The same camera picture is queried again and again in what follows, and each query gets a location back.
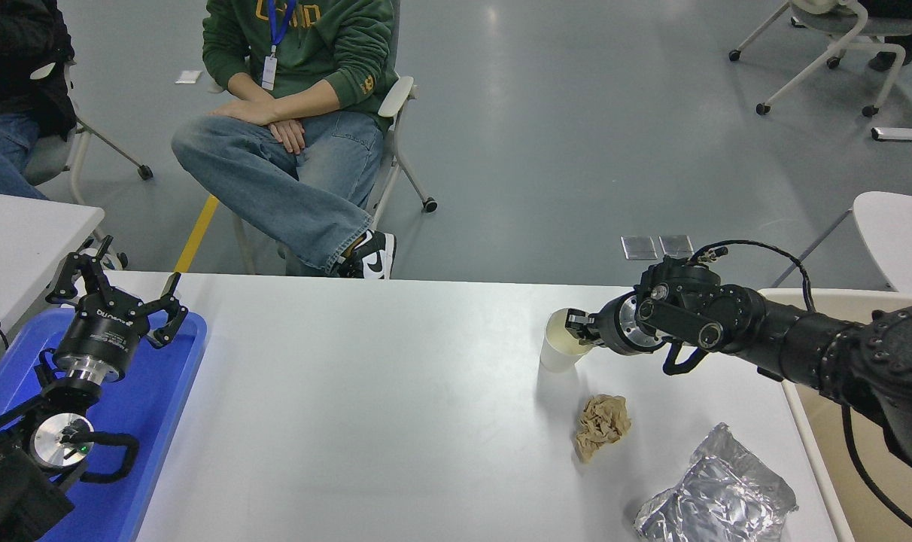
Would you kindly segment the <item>person's left hand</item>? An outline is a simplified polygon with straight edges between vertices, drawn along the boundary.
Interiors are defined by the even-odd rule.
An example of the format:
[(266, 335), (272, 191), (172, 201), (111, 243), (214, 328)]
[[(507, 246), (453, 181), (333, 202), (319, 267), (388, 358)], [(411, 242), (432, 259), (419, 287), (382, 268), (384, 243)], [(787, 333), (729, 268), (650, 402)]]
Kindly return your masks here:
[(222, 117), (232, 117), (233, 119), (246, 121), (246, 123), (256, 124), (256, 126), (267, 126), (267, 124), (277, 121), (273, 109), (274, 102), (247, 102), (247, 100), (233, 100), (215, 108), (209, 114), (217, 114)]

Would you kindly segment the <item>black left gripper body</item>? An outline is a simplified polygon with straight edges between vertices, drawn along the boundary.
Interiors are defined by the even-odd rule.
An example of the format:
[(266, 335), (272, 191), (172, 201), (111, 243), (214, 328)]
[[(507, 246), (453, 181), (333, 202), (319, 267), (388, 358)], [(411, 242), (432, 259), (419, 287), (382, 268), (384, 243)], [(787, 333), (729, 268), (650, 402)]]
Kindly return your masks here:
[(141, 303), (125, 291), (115, 293), (112, 306), (99, 293), (84, 295), (56, 348), (54, 363), (67, 371), (71, 361), (88, 358), (108, 364), (112, 373), (126, 373), (149, 330), (146, 315), (132, 314)]

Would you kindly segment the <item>person's right hand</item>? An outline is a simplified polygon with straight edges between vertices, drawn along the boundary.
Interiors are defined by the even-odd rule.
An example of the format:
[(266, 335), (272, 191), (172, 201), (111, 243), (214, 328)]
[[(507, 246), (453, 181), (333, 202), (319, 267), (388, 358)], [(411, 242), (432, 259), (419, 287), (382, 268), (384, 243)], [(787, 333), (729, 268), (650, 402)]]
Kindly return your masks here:
[(301, 154), (307, 145), (305, 128), (302, 127), (301, 120), (273, 121), (273, 123), (268, 123), (267, 127), (275, 140), (282, 144), (285, 151), (290, 152), (290, 154)]

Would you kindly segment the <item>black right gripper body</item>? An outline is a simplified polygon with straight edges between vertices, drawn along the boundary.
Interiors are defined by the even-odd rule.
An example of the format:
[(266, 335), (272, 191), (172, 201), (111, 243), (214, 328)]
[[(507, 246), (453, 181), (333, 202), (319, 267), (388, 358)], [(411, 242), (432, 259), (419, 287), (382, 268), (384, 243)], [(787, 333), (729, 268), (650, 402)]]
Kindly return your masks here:
[(606, 346), (620, 355), (637, 354), (637, 344), (631, 340), (637, 330), (635, 306), (634, 293), (625, 293), (591, 315), (599, 346)]

